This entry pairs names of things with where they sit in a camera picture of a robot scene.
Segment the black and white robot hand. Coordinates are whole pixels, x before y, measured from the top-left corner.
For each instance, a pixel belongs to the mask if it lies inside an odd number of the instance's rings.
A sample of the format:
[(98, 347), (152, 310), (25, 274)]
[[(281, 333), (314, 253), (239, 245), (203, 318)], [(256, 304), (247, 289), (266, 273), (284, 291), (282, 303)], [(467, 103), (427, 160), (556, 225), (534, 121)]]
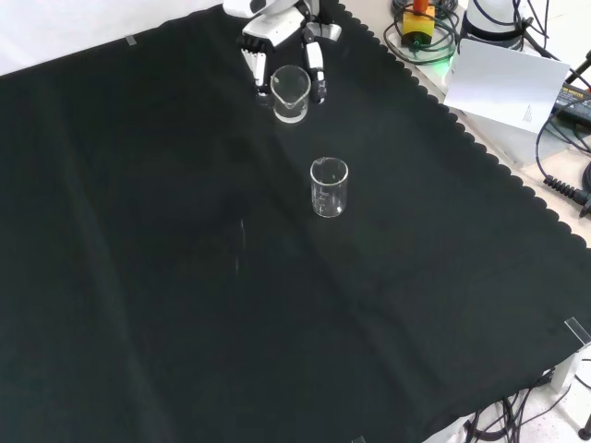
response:
[(319, 39), (336, 42), (342, 28), (321, 14), (319, 1), (225, 0), (223, 11), (247, 21), (239, 45), (261, 101), (271, 97), (268, 58), (293, 36), (301, 38), (306, 71), (311, 78), (312, 101), (325, 101), (327, 81)]

